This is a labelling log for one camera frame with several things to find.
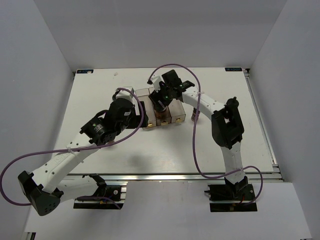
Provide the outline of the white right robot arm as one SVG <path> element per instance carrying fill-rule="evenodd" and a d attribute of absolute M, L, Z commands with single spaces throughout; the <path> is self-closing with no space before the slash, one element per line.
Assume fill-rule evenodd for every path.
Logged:
<path fill-rule="evenodd" d="M 220 103 L 202 93 L 194 83 L 182 81 L 175 70 L 158 76 L 152 75 L 147 83 L 154 88 L 149 99 L 157 112 L 164 112 L 172 100 L 178 100 L 195 109 L 195 119 L 202 113 L 210 120 L 212 138 L 222 151 L 226 195 L 233 200 L 242 196 L 248 185 L 248 178 L 243 171 L 241 157 L 244 126 L 237 98 Z"/>

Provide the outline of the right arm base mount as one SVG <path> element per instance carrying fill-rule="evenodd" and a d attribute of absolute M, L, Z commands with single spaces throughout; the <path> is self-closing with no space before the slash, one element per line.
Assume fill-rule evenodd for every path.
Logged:
<path fill-rule="evenodd" d="M 211 184 L 204 194 L 209 197 L 211 213 L 257 212 L 256 195 L 252 184 L 233 195 L 225 184 Z"/>

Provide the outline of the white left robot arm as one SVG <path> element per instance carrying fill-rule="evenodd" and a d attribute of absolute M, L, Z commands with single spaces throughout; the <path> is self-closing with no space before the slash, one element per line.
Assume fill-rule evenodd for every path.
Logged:
<path fill-rule="evenodd" d="M 138 101 L 139 112 L 131 100 L 119 97 L 109 109 L 99 111 L 81 127 L 79 133 L 47 163 L 32 172 L 23 171 L 18 181 L 24 195 L 39 216 L 51 213 L 67 200 L 106 200 L 111 198 L 110 190 L 97 173 L 83 175 L 73 183 L 63 179 L 100 147 L 112 144 L 125 129 L 139 129 L 147 126 L 148 116 L 143 101 Z"/>

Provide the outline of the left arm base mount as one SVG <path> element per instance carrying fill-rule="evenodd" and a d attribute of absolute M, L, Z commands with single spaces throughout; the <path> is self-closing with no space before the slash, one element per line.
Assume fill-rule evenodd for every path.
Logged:
<path fill-rule="evenodd" d="M 124 201 L 121 197 L 123 187 L 121 185 L 110 185 L 96 173 L 89 174 L 97 189 L 93 195 L 85 195 L 74 200 L 74 209 L 86 210 L 121 210 Z"/>

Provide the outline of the brown jar white lid front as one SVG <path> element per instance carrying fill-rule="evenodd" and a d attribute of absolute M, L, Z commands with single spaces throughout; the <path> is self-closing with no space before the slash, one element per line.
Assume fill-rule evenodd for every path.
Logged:
<path fill-rule="evenodd" d="M 164 110 L 164 111 L 154 111 L 155 117 L 157 119 L 166 119 L 168 117 L 168 110 Z"/>

